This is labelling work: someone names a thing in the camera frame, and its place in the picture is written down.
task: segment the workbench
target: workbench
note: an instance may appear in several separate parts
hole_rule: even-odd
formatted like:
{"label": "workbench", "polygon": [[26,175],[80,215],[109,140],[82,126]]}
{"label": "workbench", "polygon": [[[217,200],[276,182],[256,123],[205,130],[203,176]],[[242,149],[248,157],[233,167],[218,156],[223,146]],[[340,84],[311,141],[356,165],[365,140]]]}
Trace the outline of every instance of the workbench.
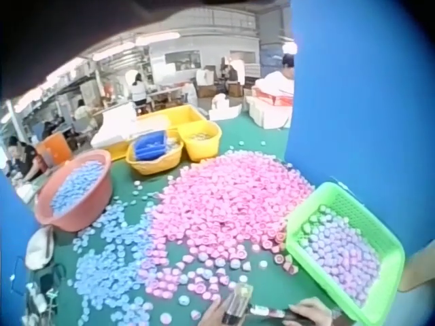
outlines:
{"label": "workbench", "polygon": [[[222,139],[220,143],[220,153],[230,149],[233,146],[235,149],[246,149],[252,151],[262,151],[267,154],[275,154],[278,158],[283,158],[285,144],[288,137],[288,130],[264,130],[254,124],[247,114],[242,114],[233,120],[224,120],[219,122],[222,128]],[[244,142],[244,146],[239,145],[239,141]],[[261,146],[261,142],[265,141],[266,145]],[[183,157],[183,161],[176,169],[168,171],[168,173],[144,177],[136,174],[124,160],[113,162],[111,168],[111,176],[114,185],[114,196],[119,196],[123,202],[130,202],[137,199],[137,204],[126,207],[126,221],[128,223],[137,223],[142,214],[145,203],[141,200],[142,193],[159,192],[167,185],[167,176],[179,175],[179,168],[189,164],[187,157]],[[133,196],[132,191],[135,190],[133,182],[135,180],[143,181],[143,190],[138,196]],[[87,250],[93,248],[96,252],[103,250],[106,245],[105,241],[100,238],[100,230],[96,230],[96,234],[92,235],[89,240]],[[58,314],[56,317],[56,325],[72,326],[77,325],[77,321],[82,314],[82,298],[75,292],[73,287],[67,285],[68,279],[75,278],[75,267],[77,259],[80,255],[73,251],[71,241],[74,239],[74,234],[56,231],[55,241],[56,248],[54,250],[54,262],[65,267],[66,275],[60,285],[58,296]],[[170,266],[175,262],[181,261],[182,255],[188,254],[188,247],[185,244],[177,245],[176,242],[168,246]],[[314,282],[314,280],[301,268],[299,273],[291,276],[281,266],[273,263],[273,256],[270,252],[262,251],[260,253],[248,252],[248,258],[252,265],[251,272],[244,272],[248,276],[248,282],[254,286],[253,303],[270,306],[274,308],[286,308],[288,304],[295,304],[299,300],[306,297],[317,296],[327,306],[335,308],[331,299],[322,291],[322,289]],[[260,260],[268,262],[268,268],[261,270],[258,267]],[[193,263],[186,267],[184,272],[194,270],[199,267],[199,263]],[[41,276],[44,271],[39,271],[38,276]],[[241,270],[230,271],[228,274],[232,280],[237,281]],[[178,304],[180,295],[188,295],[191,299],[190,305],[187,307]],[[134,299],[137,296],[144,298],[146,302],[152,302],[154,305],[151,311],[151,325],[160,325],[160,314],[169,312],[173,317],[172,325],[189,326],[196,325],[190,318],[190,312],[193,309],[204,312],[211,302],[204,301],[199,295],[189,292],[185,285],[179,285],[178,291],[171,300],[164,300],[145,293],[144,288],[129,293],[130,298]],[[90,320],[85,325],[113,325],[110,320],[110,314],[117,310],[111,309],[108,306],[103,306],[103,309],[97,311],[91,308]],[[261,323],[260,319],[247,319],[245,325],[268,325]]]}

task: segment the blue wall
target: blue wall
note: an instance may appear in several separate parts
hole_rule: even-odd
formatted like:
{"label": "blue wall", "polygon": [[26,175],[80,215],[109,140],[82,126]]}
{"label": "blue wall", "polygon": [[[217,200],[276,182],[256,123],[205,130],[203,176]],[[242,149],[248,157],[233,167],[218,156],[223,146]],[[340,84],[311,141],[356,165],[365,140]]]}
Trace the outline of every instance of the blue wall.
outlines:
{"label": "blue wall", "polygon": [[[18,197],[0,171],[1,309],[0,325],[19,326],[24,314],[27,242],[38,224],[32,211]],[[15,275],[14,282],[10,276]]]}
{"label": "blue wall", "polygon": [[294,0],[298,54],[285,158],[347,185],[407,254],[435,238],[434,53],[390,1]]}

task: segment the plastic basket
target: plastic basket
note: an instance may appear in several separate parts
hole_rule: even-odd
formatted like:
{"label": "plastic basket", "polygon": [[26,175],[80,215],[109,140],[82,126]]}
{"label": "plastic basket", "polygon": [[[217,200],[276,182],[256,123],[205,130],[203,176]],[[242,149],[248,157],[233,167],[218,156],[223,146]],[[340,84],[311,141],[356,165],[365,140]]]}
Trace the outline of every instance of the plastic basket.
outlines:
{"label": "plastic basket", "polygon": [[[219,143],[222,137],[222,130],[212,121],[197,121],[185,124],[178,128],[179,135],[186,144],[189,158],[193,162],[199,162],[205,158],[214,158],[219,153]],[[199,141],[191,139],[193,134],[204,132],[211,136],[210,139]]]}
{"label": "plastic basket", "polygon": [[[361,308],[298,244],[300,238],[305,236],[301,230],[302,225],[321,204],[341,216],[347,216],[349,224],[362,231],[362,236],[380,257],[379,277],[370,288],[366,303]],[[343,188],[335,183],[323,183],[296,207],[288,219],[286,248],[351,319],[364,325],[383,324],[402,275],[404,250],[399,240]]]}
{"label": "plastic basket", "polygon": [[149,132],[133,142],[136,161],[151,161],[166,153],[166,131]]}
{"label": "plastic basket", "polygon": [[152,161],[136,161],[133,144],[130,144],[127,150],[126,162],[130,164],[141,175],[153,175],[162,171],[175,168],[181,161],[181,153],[183,151],[183,142],[181,141],[179,134],[176,130],[169,130],[167,136],[170,138],[176,138],[180,142],[180,146],[163,156],[160,156],[156,160]]}
{"label": "plastic basket", "polygon": [[258,87],[252,88],[252,96],[276,107],[292,107],[293,96],[275,96],[262,92]]}

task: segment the blue plastic basket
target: blue plastic basket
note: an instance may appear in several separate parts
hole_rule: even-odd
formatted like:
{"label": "blue plastic basket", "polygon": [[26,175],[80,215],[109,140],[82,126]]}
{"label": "blue plastic basket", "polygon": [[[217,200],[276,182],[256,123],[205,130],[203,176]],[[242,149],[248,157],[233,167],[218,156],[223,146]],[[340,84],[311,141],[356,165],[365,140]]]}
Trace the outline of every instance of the blue plastic basket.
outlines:
{"label": "blue plastic basket", "polygon": [[152,161],[166,154],[165,130],[149,132],[133,144],[136,161]]}

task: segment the window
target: window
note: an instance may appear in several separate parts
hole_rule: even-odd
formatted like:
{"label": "window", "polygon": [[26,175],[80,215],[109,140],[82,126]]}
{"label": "window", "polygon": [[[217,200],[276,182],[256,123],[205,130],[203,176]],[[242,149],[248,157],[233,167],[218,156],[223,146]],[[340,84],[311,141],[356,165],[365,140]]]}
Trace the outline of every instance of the window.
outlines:
{"label": "window", "polygon": [[199,51],[173,52],[164,55],[167,65],[174,64],[175,71],[183,71],[201,68],[201,56]]}
{"label": "window", "polygon": [[256,63],[256,53],[248,51],[230,51],[232,60],[243,60],[244,63]]}

